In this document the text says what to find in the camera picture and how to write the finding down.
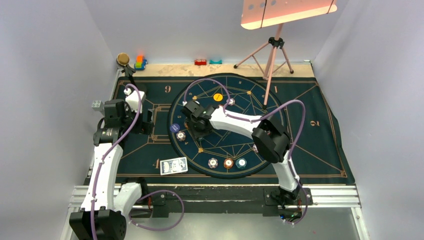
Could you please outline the pink white chip stack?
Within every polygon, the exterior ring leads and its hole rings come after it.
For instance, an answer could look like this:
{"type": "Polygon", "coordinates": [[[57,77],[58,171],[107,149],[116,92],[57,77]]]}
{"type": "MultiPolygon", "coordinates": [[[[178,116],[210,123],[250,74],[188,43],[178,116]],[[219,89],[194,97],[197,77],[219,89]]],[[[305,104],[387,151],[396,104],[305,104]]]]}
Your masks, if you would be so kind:
{"type": "Polygon", "coordinates": [[[219,165],[219,162],[218,162],[218,160],[216,159],[216,158],[210,158],[209,160],[208,160],[208,167],[210,168],[210,169],[215,169],[215,168],[217,168],[218,167],[218,165],[219,165]]]}

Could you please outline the blue playing card deck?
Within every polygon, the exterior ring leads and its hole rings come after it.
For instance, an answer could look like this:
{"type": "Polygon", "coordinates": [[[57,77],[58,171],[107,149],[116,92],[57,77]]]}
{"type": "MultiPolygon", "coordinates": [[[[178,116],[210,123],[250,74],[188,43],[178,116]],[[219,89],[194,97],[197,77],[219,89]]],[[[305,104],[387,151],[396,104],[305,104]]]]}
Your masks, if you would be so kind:
{"type": "Polygon", "coordinates": [[[173,175],[188,172],[188,162],[186,157],[177,157],[159,161],[160,175],[173,175]]]}

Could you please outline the orange chip stack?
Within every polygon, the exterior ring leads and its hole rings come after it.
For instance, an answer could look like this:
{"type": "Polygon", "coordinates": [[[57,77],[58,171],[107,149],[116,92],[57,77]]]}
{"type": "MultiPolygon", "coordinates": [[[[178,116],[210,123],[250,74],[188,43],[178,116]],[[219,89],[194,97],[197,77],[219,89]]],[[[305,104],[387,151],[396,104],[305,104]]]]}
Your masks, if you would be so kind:
{"type": "Polygon", "coordinates": [[[223,162],[223,166],[226,169],[231,169],[234,165],[234,161],[231,158],[226,158],[223,162]]]}

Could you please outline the teal chip stack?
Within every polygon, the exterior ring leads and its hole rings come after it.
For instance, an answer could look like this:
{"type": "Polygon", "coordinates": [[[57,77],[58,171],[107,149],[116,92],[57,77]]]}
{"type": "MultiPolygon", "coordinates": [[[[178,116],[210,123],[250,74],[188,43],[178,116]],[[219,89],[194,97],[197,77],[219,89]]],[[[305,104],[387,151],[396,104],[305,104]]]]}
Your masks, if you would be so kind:
{"type": "Polygon", "coordinates": [[[239,170],[243,170],[247,166],[247,161],[245,158],[238,158],[235,162],[235,165],[239,170]]]}

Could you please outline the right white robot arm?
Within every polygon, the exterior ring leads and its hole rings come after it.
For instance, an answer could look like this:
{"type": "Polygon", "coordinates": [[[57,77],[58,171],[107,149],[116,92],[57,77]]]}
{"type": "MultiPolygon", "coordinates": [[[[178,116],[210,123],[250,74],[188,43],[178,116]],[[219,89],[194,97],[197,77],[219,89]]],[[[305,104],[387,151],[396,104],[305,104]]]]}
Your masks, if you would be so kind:
{"type": "Polygon", "coordinates": [[[306,113],[302,112],[300,127],[293,141],[286,128],[274,115],[290,104],[304,103],[290,100],[272,112],[246,115],[226,110],[225,106],[202,107],[196,101],[184,101],[181,112],[186,117],[188,132],[194,139],[203,139],[214,130],[230,131],[253,140],[258,154],[271,163],[278,178],[279,194],[276,199],[283,204],[295,204],[300,199],[303,186],[297,174],[292,154],[302,133],[306,113]]]}

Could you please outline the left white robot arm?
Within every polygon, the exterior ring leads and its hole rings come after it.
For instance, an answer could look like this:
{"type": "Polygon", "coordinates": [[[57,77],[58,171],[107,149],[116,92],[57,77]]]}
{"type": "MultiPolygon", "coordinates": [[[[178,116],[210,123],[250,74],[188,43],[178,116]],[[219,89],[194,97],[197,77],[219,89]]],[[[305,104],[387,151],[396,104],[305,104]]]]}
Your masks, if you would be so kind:
{"type": "Polygon", "coordinates": [[[136,203],[149,199],[144,178],[127,179],[115,192],[117,171],[129,134],[151,135],[152,114],[143,121],[145,87],[129,83],[124,99],[104,103],[103,118],[93,135],[92,177],[79,211],[69,217],[69,225],[79,240],[123,240],[130,222],[130,211],[136,203]]]}

